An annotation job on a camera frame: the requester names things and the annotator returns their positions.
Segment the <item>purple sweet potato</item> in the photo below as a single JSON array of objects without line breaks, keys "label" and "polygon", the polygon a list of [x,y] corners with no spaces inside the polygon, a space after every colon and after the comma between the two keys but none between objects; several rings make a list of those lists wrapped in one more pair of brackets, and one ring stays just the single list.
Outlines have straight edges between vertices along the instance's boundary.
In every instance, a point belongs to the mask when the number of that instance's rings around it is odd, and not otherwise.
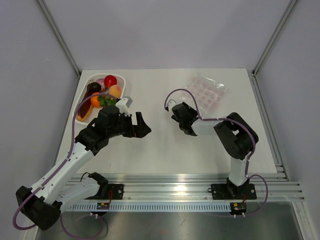
[{"label": "purple sweet potato", "polygon": [[84,122],[90,115],[92,109],[93,109],[93,106],[91,104],[91,100],[89,99],[85,101],[83,105],[80,107],[80,109],[78,110],[76,119],[80,122]]}]

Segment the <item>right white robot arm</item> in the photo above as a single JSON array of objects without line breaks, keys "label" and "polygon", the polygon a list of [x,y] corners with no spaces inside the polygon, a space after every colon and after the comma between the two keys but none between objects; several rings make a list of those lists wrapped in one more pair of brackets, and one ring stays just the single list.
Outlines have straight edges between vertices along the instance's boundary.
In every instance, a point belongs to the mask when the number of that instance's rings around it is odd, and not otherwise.
[{"label": "right white robot arm", "polygon": [[187,103],[171,99],[165,109],[172,111],[181,131],[189,136],[217,136],[230,156],[230,173],[227,178],[227,193],[239,198],[247,182],[249,160],[256,150],[259,137],[247,122],[236,112],[222,118],[202,119]]}]

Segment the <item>left aluminium frame post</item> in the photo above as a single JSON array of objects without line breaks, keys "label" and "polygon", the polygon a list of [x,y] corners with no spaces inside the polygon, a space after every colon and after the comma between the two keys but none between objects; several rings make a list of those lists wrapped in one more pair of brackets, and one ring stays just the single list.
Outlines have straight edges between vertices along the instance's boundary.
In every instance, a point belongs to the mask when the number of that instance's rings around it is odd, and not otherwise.
[{"label": "left aluminium frame post", "polygon": [[51,28],[51,31],[53,32],[58,44],[60,45],[64,55],[66,56],[69,64],[71,65],[74,73],[78,78],[81,77],[81,70],[79,69],[75,59],[72,56],[72,53],[70,52],[63,35],[61,34],[59,27],[49,9],[49,7],[46,4],[45,0],[36,0],[36,3],[38,4],[40,10],[42,11],[43,16],[45,17],[46,21],[49,24],[49,27]]}]

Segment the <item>clear pink-dotted zip bag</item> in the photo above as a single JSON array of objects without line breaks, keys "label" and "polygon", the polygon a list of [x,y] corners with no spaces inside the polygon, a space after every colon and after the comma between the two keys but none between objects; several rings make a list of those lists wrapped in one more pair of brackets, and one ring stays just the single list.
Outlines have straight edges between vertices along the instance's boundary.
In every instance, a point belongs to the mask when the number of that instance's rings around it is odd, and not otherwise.
[{"label": "clear pink-dotted zip bag", "polygon": [[184,88],[192,93],[200,116],[205,119],[216,118],[215,111],[228,90],[225,84],[200,73],[190,76],[185,82]]}]

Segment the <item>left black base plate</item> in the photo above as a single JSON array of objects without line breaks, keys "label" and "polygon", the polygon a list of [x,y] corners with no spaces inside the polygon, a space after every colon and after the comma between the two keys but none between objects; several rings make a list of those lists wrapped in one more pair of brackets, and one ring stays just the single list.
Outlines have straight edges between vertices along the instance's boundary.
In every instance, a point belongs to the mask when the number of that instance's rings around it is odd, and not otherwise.
[{"label": "left black base plate", "polygon": [[124,196],[124,184],[109,183],[106,190],[98,190],[94,196],[87,197],[86,200],[122,200]]}]

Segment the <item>red tomato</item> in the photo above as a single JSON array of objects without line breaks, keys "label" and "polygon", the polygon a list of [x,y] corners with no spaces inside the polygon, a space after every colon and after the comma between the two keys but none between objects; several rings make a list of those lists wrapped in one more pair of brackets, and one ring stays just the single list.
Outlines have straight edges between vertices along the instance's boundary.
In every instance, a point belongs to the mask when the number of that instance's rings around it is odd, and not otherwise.
[{"label": "red tomato", "polygon": [[106,88],[110,88],[117,84],[117,78],[114,75],[107,75],[104,78],[104,85]]}]

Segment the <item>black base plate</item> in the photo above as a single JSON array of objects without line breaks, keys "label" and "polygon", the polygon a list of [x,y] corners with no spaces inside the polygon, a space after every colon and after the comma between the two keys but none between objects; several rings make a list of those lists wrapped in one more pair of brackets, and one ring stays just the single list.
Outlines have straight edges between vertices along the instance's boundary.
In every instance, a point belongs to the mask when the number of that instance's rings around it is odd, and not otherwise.
[{"label": "black base plate", "polygon": [[124,196],[124,184],[109,183],[106,190],[98,190],[94,196],[87,197],[86,200],[122,200]]},{"label": "black base plate", "polygon": [[213,200],[256,200],[257,194],[252,183],[233,187],[227,183],[211,184],[207,192]]}]

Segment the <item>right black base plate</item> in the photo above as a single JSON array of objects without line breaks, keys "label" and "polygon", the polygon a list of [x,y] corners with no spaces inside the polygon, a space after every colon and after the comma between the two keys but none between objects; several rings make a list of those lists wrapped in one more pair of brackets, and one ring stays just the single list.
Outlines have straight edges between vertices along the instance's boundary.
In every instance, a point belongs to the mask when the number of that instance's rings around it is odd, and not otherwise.
[{"label": "right black base plate", "polygon": [[257,194],[252,183],[233,187],[227,183],[211,184],[207,192],[213,200],[256,200]]}]

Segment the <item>right aluminium frame post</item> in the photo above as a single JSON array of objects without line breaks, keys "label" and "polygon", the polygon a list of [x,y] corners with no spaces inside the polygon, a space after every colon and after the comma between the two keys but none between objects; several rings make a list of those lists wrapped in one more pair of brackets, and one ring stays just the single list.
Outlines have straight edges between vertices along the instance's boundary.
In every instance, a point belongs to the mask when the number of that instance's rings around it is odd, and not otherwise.
[{"label": "right aluminium frame post", "polygon": [[287,22],[289,21],[292,13],[294,12],[297,4],[299,3],[299,0],[290,0],[287,4],[285,10],[283,11],[277,25],[275,26],[265,48],[263,49],[262,54],[260,55],[255,67],[252,70],[252,74],[254,77],[256,77],[262,68],[265,61],[268,59],[268,56],[270,55],[272,49],[277,43],[278,38],[280,37],[282,31],[285,29],[285,26]]}]

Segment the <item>purple onion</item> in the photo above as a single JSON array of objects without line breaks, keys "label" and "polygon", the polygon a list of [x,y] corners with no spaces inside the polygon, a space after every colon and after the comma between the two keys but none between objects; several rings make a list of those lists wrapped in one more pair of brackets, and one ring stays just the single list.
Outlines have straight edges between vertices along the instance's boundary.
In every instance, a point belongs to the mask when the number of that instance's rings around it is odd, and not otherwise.
[{"label": "purple onion", "polygon": [[105,85],[105,79],[104,78],[99,78],[98,80],[95,81],[98,83],[101,87],[100,92],[105,92],[107,90],[107,87]]}]

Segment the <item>dark mangosteen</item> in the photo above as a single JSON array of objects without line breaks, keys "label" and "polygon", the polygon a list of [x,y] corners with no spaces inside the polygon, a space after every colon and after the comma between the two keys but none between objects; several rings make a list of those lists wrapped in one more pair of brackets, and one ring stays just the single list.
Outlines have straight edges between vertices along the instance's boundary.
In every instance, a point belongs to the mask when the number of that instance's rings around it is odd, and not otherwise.
[{"label": "dark mangosteen", "polygon": [[92,82],[90,85],[89,85],[89,90],[93,93],[96,93],[96,92],[100,92],[101,91],[101,85],[97,82]]}]

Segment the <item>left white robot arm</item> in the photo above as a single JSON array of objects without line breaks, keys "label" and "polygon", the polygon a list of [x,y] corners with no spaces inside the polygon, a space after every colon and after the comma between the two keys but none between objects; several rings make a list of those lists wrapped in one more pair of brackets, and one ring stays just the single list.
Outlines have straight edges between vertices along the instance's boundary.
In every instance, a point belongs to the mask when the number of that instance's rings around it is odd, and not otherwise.
[{"label": "left white robot arm", "polygon": [[97,172],[89,174],[89,181],[80,182],[63,191],[66,183],[88,161],[106,147],[111,138],[144,138],[151,133],[142,113],[132,115],[119,107],[106,106],[77,136],[73,138],[67,155],[31,187],[21,186],[15,193],[18,202],[17,213],[24,214],[33,225],[41,230],[51,228],[61,214],[78,201],[109,197],[109,181]]}]

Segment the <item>green celery stalk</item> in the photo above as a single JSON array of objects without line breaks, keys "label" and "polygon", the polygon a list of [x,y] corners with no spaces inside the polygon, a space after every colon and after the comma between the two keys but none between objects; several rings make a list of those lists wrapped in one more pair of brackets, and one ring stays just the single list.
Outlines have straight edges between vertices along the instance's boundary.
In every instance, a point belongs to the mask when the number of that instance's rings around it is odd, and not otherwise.
[{"label": "green celery stalk", "polygon": [[117,103],[117,100],[110,97],[110,96],[98,96],[98,102],[100,104],[101,107],[105,107],[105,106],[115,106]]}]

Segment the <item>aluminium mounting rail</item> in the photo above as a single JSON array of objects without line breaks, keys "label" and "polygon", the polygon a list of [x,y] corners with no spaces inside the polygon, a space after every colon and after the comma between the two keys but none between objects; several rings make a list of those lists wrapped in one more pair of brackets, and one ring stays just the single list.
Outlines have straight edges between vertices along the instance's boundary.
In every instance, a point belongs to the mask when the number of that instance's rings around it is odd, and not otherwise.
[{"label": "aluminium mounting rail", "polygon": [[[130,202],[211,202],[208,188],[226,182],[225,174],[151,174],[104,173],[112,184],[123,184],[123,200]],[[304,202],[300,184],[289,181],[283,172],[266,174],[268,202]]]}]

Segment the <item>aluminium frame post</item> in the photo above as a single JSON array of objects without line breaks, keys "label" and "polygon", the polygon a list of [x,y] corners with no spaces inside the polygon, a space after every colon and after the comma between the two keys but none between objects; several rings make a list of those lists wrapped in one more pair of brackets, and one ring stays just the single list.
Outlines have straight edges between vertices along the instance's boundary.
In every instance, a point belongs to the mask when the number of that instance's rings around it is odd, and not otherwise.
[{"label": "aluminium frame post", "polygon": [[45,17],[46,21],[49,24],[49,27],[51,28],[51,31],[53,32],[58,44],[60,45],[64,55],[66,56],[69,64],[71,65],[74,73],[78,78],[81,77],[81,70],[79,69],[75,59],[72,56],[72,53],[70,52],[63,35],[61,34],[59,27],[49,9],[49,7],[46,4],[45,0],[36,0],[36,3],[38,4],[40,10],[42,11],[43,16]]},{"label": "aluminium frame post", "polygon": [[280,37],[282,31],[285,29],[285,26],[287,22],[289,21],[292,13],[294,12],[297,4],[299,3],[299,0],[290,0],[287,4],[285,10],[283,11],[277,25],[275,26],[265,48],[263,49],[262,54],[260,55],[255,67],[252,70],[252,74],[254,77],[256,77],[262,68],[265,61],[268,59],[268,56],[270,55],[272,49],[277,43],[278,38]]}]

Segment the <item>orange peach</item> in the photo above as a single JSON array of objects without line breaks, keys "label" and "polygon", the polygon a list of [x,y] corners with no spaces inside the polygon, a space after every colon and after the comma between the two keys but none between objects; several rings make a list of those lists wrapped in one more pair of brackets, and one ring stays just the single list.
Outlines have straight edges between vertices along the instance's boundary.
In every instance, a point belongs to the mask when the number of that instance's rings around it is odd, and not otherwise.
[{"label": "orange peach", "polygon": [[123,91],[122,88],[121,88],[119,85],[115,84],[115,85],[112,85],[112,86],[109,88],[108,93],[109,93],[110,95],[112,95],[112,96],[120,99],[121,96],[122,96],[122,91]]}]

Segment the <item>white perforated plastic basket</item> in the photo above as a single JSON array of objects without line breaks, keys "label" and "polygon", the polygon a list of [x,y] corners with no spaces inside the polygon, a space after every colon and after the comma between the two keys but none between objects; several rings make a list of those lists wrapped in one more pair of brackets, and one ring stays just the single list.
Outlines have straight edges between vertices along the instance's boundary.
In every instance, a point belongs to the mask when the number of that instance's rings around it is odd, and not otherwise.
[{"label": "white perforated plastic basket", "polygon": [[114,106],[116,102],[123,97],[125,88],[126,80],[120,75],[96,73],[87,77],[78,93],[75,107],[94,94],[104,93],[114,97],[100,95],[87,100],[77,112],[75,122],[80,125],[88,125],[89,122],[98,116],[99,111],[103,107]]}]

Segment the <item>orange persimmon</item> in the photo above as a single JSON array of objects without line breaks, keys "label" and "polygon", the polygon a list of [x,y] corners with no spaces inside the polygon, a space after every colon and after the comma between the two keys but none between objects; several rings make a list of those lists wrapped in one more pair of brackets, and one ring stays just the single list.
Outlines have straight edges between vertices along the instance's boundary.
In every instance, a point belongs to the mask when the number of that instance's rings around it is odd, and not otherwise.
[{"label": "orange persimmon", "polygon": [[93,107],[95,108],[100,108],[101,107],[101,101],[100,101],[100,96],[95,95],[90,99],[90,103]]}]

